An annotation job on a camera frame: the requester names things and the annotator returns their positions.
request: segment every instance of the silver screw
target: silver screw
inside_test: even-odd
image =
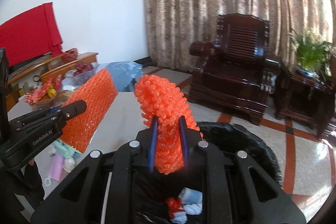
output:
[[[207,148],[209,146],[209,143],[207,141],[199,141],[198,146],[201,148]]]
[[[98,158],[99,156],[100,156],[100,151],[98,151],[98,150],[93,150],[93,151],[91,151],[91,153],[90,153],[90,157],[91,157],[91,158],[96,159],[96,158]]]
[[[140,142],[137,140],[133,140],[129,142],[129,146],[132,148],[137,148],[140,145]]]
[[[241,159],[247,158],[247,153],[244,150],[240,150],[237,152],[237,156]]]

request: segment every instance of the orange foam net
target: orange foam net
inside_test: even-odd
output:
[[[135,84],[134,94],[144,112],[142,117],[147,119],[145,125],[150,127],[153,116],[158,117],[156,168],[164,174],[180,169],[183,167],[183,156],[179,117],[184,115],[188,128],[200,130],[191,115],[191,110],[188,109],[187,99],[174,83],[157,75],[140,77]]]
[[[92,76],[63,104],[65,106],[78,100],[84,100],[87,108],[84,113],[67,121],[60,139],[84,153],[117,94],[107,69],[102,69]]]

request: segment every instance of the bumpy orange foam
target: bumpy orange foam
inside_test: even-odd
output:
[[[187,99],[174,83],[157,75],[140,77],[135,84],[134,94],[144,112],[142,117],[147,119],[145,125],[150,126],[153,116],[158,117],[156,168],[164,174],[180,169],[183,166],[183,157],[179,117],[185,116],[188,128],[200,130],[188,109]]]
[[[60,139],[84,153],[117,94],[107,69],[102,69],[92,76],[63,104],[65,106],[78,100],[84,100],[87,108],[84,113],[67,121]]]

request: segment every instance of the red fabric cover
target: red fabric cover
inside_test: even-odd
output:
[[[4,47],[10,66],[30,58],[62,53],[62,38],[55,21],[53,4],[44,3],[0,25],[0,47]]]

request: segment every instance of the chair backrest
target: chair backrest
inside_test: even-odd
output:
[[[214,47],[224,61],[263,67],[268,32],[269,21],[253,15],[219,15]]]

